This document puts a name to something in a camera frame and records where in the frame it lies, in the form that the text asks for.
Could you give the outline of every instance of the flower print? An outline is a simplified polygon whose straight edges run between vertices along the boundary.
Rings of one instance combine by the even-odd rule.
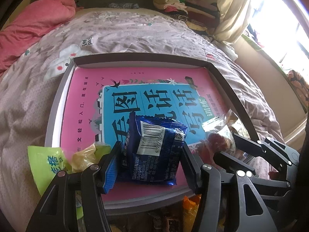
[[[77,44],[71,44],[69,47],[63,49],[59,53],[59,58],[51,61],[49,64],[49,69],[46,72],[43,80],[46,81],[52,77],[62,74],[67,69],[70,61],[74,57],[90,55],[91,51],[83,51]]]

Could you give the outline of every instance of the black metal bracket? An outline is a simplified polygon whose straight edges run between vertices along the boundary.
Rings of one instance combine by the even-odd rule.
[[[218,171],[203,164],[185,143],[180,162],[188,186],[195,194],[202,194],[192,232],[216,231],[223,188],[228,190],[225,231],[276,232],[295,219],[286,209],[292,200],[299,154],[270,138],[258,143],[239,135],[234,135],[234,139],[238,149],[267,160],[279,171],[279,179],[260,179],[254,168],[223,152],[214,155],[215,163],[225,169]],[[107,193],[105,173],[111,163],[113,170],[118,168],[122,146],[116,142],[110,154],[82,173],[58,172],[35,209],[26,232],[52,232],[54,227],[50,223],[56,223],[60,232],[77,232],[76,190],[81,190],[87,232],[111,232],[101,193]]]

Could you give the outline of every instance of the barcode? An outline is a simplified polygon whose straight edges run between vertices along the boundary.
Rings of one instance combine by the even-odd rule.
[[[137,154],[159,156],[165,134],[165,127],[141,121],[141,131],[142,137]]]

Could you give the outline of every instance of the floral bedspread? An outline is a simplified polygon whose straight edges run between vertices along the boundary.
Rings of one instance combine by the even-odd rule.
[[[44,145],[61,74],[74,57],[110,52],[165,53],[212,62],[241,100],[260,139],[273,136],[283,141],[275,115],[254,81],[183,22],[145,9],[91,11],[45,35],[0,83],[0,208],[17,232],[25,231],[40,199],[27,146]],[[260,177],[268,177],[267,162],[255,159],[251,164]]]

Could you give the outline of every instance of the pink blanket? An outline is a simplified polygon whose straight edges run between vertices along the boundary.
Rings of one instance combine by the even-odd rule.
[[[38,0],[0,32],[0,75],[30,46],[75,15],[74,0]]]

